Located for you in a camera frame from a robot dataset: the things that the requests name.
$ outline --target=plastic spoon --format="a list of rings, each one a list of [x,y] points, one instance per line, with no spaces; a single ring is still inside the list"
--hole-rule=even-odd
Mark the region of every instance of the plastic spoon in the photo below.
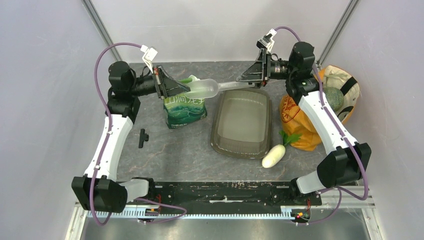
[[[248,82],[229,81],[218,83],[213,79],[196,79],[185,85],[190,87],[189,92],[184,93],[187,98],[191,99],[207,99],[215,97],[218,92],[234,89],[251,88],[254,85]]]

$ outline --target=gray countertop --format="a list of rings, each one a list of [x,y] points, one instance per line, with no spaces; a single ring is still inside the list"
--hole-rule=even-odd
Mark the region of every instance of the gray countertop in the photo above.
[[[235,81],[252,63],[178,62],[162,64],[175,79],[195,75],[218,82]],[[141,74],[143,64],[131,64]],[[271,146],[280,144],[282,129],[279,104],[286,94],[284,81],[272,80],[266,87],[272,100]],[[314,151],[288,146],[283,159],[272,168],[263,168],[261,160],[240,159],[215,152],[210,143],[212,122],[218,96],[205,100],[207,117],[182,128],[168,129],[163,100],[151,94],[140,97],[141,106],[134,126],[125,141],[117,169],[117,180],[149,177],[155,181],[290,181],[314,171],[326,156],[320,144]],[[149,141],[138,148],[140,129],[146,129]]]

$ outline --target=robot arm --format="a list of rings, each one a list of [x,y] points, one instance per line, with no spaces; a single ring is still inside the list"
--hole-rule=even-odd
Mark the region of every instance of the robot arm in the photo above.
[[[107,107],[111,113],[112,129],[108,131],[109,117],[104,120],[103,132],[99,145],[90,165],[82,177],[74,177],[72,189],[85,210],[90,210],[90,182],[97,169],[93,189],[93,202],[96,211],[121,213],[128,202],[136,198],[154,198],[155,184],[151,178],[133,178],[130,181],[117,183],[117,168],[124,142],[136,120],[140,108],[139,96],[156,93],[161,99],[189,92],[190,88],[172,79],[161,66],[153,67],[151,60],[156,50],[145,49],[143,59],[150,73],[136,77],[136,73],[123,61],[113,63],[109,67]],[[109,135],[101,162],[96,165],[106,136]]]
[[[237,78],[237,81],[254,83],[255,87],[260,88],[266,86],[270,79],[285,80],[288,95],[308,116],[321,137],[327,157],[318,165],[316,171],[291,181],[295,196],[361,179],[358,163],[345,138],[354,144],[353,147],[364,169],[367,168],[370,159],[370,146],[367,143],[358,143],[344,128],[327,102],[324,106],[330,109],[329,113],[323,107],[320,100],[320,85],[311,74],[315,62],[314,47],[307,42],[299,41],[294,44],[288,61],[275,60],[271,54],[274,35],[275,31],[271,29],[258,40],[256,45],[259,48],[259,56],[255,63]],[[340,135],[335,124],[341,128],[345,136]]]

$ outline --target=brown plastic tray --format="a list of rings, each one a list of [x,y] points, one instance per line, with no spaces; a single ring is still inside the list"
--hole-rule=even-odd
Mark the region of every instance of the brown plastic tray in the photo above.
[[[210,144],[218,153],[262,159],[270,150],[272,103],[263,90],[228,90],[219,96]]]

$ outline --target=gray wall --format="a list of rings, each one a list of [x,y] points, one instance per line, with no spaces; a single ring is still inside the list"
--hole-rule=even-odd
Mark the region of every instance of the gray wall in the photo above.
[[[105,44],[79,0],[19,0],[1,1],[0,46],[0,239],[63,239],[104,122]]]
[[[347,126],[372,148],[367,173],[390,240],[424,233],[423,12],[422,0],[359,1],[325,62],[360,83]]]
[[[156,61],[254,61],[256,42],[271,28],[288,26],[319,55],[349,0],[92,0],[115,43],[154,46]],[[296,39],[284,30],[273,51],[287,59]],[[142,53],[119,49],[142,63]]]

